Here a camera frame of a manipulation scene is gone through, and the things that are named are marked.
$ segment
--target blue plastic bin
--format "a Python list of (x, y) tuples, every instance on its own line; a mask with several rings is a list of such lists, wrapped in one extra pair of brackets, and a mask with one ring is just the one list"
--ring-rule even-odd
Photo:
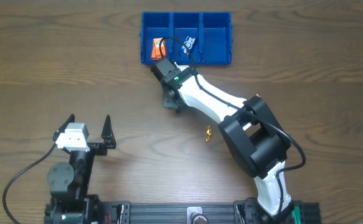
[[(143, 12), (141, 23), (141, 62), (151, 59), (154, 38), (186, 35), (196, 37), (192, 55), (198, 65), (228, 65), (232, 59), (231, 12)], [(181, 44), (165, 40), (167, 57), (178, 64), (191, 64), (186, 54), (179, 53)]]

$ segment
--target cable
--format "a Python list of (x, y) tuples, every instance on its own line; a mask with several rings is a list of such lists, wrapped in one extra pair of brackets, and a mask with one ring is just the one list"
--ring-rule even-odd
[(7, 184), (6, 188), (4, 189), (4, 192), (2, 193), (2, 206), (4, 207), (4, 211), (6, 211), (8, 217), (15, 223), (15, 224), (21, 224), (18, 220), (16, 220), (14, 218), (14, 216), (11, 214), (11, 212), (8, 210), (8, 206), (7, 206), (7, 201), (6, 201), (6, 197), (7, 197), (7, 193), (8, 193), (8, 189), (11, 186), (12, 183), (14, 183), (14, 181), (23, 173), (25, 173), (26, 171), (28, 171), (29, 169), (31, 169), (32, 167), (36, 166), (38, 163), (40, 163), (41, 161), (43, 161), (45, 158), (47, 158), (51, 152), (55, 149), (56, 143), (54, 143), (50, 150), (48, 151), (47, 154), (45, 154), (43, 157), (41, 157), (38, 161), (32, 163), (31, 165), (27, 166), (25, 169), (21, 170), (19, 173), (17, 173)]
[[(195, 60), (194, 60), (194, 56), (192, 56), (192, 54), (191, 54), (191, 52), (189, 51), (189, 49), (188, 49), (188, 47), (183, 43), (183, 42), (181, 42), (180, 40), (178, 40), (178, 39), (176, 39), (176, 38), (174, 38), (174, 37), (164, 37), (164, 38), (162, 38), (162, 40), (160, 41), (160, 43), (159, 43), (159, 51), (160, 51), (160, 53), (161, 53), (161, 56), (163, 57), (163, 54), (162, 54), (162, 50), (161, 50), (161, 45), (162, 45), (162, 42), (164, 41), (164, 40), (166, 40), (166, 39), (172, 39), (172, 40), (175, 40), (176, 42), (178, 42), (178, 43), (180, 43), (181, 45), (183, 45), (185, 48), (186, 48), (186, 50), (187, 50), (187, 52), (188, 52), (188, 54), (191, 56), (191, 62), (192, 62), (192, 65), (194, 66), (194, 71), (196, 71), (196, 63), (195, 63)], [(253, 118), (253, 119), (255, 119), (255, 120), (257, 120), (257, 121), (259, 121), (260, 123), (263, 123), (263, 124), (265, 124), (265, 125), (267, 125), (267, 126), (269, 126), (269, 127), (271, 127), (273, 130), (275, 130), (278, 134), (280, 134), (280, 135), (282, 135), (282, 136), (284, 136), (287, 140), (289, 140), (289, 142), (290, 143), (292, 143), (292, 145), (294, 145), (295, 146), (295, 148), (299, 151), (299, 153), (300, 153), (300, 156), (301, 156), (301, 163), (300, 164), (298, 164), (298, 165), (295, 165), (295, 166), (291, 166), (291, 167), (285, 167), (285, 168), (282, 168), (282, 169), (280, 169), (280, 170), (278, 170), (276, 173), (275, 173), (275, 177), (276, 177), (276, 180), (277, 180), (277, 182), (278, 182), (278, 185), (280, 186), (280, 193), (281, 193), (281, 197), (280, 197), (280, 206), (278, 207), (278, 213), (277, 214), (279, 214), (281, 211), (282, 211), (282, 205), (283, 205), (283, 187), (282, 187), (282, 184), (281, 184), (281, 180), (280, 180), (280, 173), (282, 173), (282, 172), (285, 172), (285, 171), (290, 171), (290, 170), (295, 170), (295, 169), (299, 169), (299, 168), (301, 168), (301, 167), (303, 167), (304, 165), (305, 165), (305, 163), (306, 163), (306, 156), (305, 156), (305, 154), (304, 154), (304, 152), (303, 152), (303, 150), (302, 150), (302, 148), (300, 147), (300, 145), (289, 135), (289, 134), (287, 134), (286, 132), (284, 132), (283, 130), (281, 130), (281, 129), (279, 129), (279, 128), (277, 128), (276, 126), (274, 126), (274, 125), (272, 125), (271, 123), (269, 123), (269, 122), (266, 122), (266, 121), (264, 121), (264, 120), (262, 120), (261, 118), (259, 118), (257, 115), (255, 115), (255, 114), (253, 114), (253, 113), (251, 113), (251, 112), (248, 112), (248, 111), (246, 111), (246, 110), (244, 110), (244, 109), (242, 109), (242, 108), (240, 108), (240, 107), (238, 107), (238, 106), (235, 106), (235, 105), (233, 105), (233, 104), (231, 104), (231, 103), (229, 103), (229, 102), (227, 102), (227, 101), (225, 101), (225, 100), (223, 100), (223, 99), (221, 99), (221, 98), (219, 98), (218, 96), (216, 96), (216, 95), (214, 95), (213, 93), (211, 93), (211, 92), (209, 92), (209, 91), (207, 91), (200, 83), (199, 83), (199, 80), (198, 80), (198, 73), (197, 72), (195, 72), (195, 74), (194, 74), (194, 76), (195, 76), (195, 81), (196, 81), (196, 83), (197, 83), (197, 85), (198, 85), (198, 87), (199, 87), (199, 89), (200, 90), (202, 90), (202, 91), (204, 91), (205, 93), (207, 93), (209, 96), (211, 96), (211, 97), (213, 97), (213, 98), (215, 98), (216, 100), (218, 100), (218, 101), (220, 101), (220, 102), (222, 102), (222, 103), (224, 103), (225, 105), (227, 105), (227, 106), (229, 106), (229, 107), (232, 107), (232, 108), (234, 108), (234, 109), (236, 109), (237, 111), (239, 111), (239, 112), (241, 112), (241, 113), (244, 113), (244, 114), (246, 114), (247, 116), (249, 116), (249, 117), (251, 117), (251, 118)]]

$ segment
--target white and black robotic arm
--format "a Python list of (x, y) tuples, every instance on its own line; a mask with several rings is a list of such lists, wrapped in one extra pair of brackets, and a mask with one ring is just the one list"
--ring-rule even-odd
[[(220, 132), (236, 163), (255, 179), (258, 190), (257, 201), (263, 212), (261, 221), (278, 223), (284, 220), (294, 205), (287, 193), (283, 173), (279, 174), (282, 189), (275, 174), (285, 167), (286, 150), (290, 147), (290, 142), (266, 123), (241, 113), (241, 110), (246, 110), (282, 130), (266, 103), (258, 95), (250, 100), (229, 95), (212, 86), (190, 67), (177, 65), (167, 58), (153, 65), (151, 71), (161, 82), (167, 102), (166, 107), (177, 110), (186, 106), (194, 107), (219, 124)], [(227, 103), (240, 107), (241, 110), (219, 101), (207, 91)], [(245, 131), (258, 123), (261, 128), (248, 136)]]

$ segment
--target small gold object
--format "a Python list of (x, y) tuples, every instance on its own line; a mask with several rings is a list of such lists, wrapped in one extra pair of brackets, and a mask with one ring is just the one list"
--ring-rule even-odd
[(208, 142), (213, 133), (212, 133), (212, 128), (210, 128), (210, 125), (208, 125), (206, 128), (207, 128), (206, 129), (206, 137), (207, 137), (207, 139), (205, 140), (205, 142)]

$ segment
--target wood grain surface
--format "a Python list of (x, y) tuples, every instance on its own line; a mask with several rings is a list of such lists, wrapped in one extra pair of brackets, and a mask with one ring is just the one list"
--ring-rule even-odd
[[(231, 11), (232, 63), (200, 73), (232, 95), (261, 94), (303, 146), (307, 165), (286, 173), (293, 199), (319, 202), (324, 223), (363, 222), (363, 0), (0, 0), (0, 223), (7, 182), (70, 113), (90, 140), (112, 117), (118, 148), (96, 157), (89, 189), (102, 200), (257, 196), (213, 121), (163, 108), (139, 57), (141, 11)], [(47, 172), (67, 160), (56, 150), (10, 188), (21, 223), (42, 223)], [(289, 150), (287, 165), (299, 161)]]

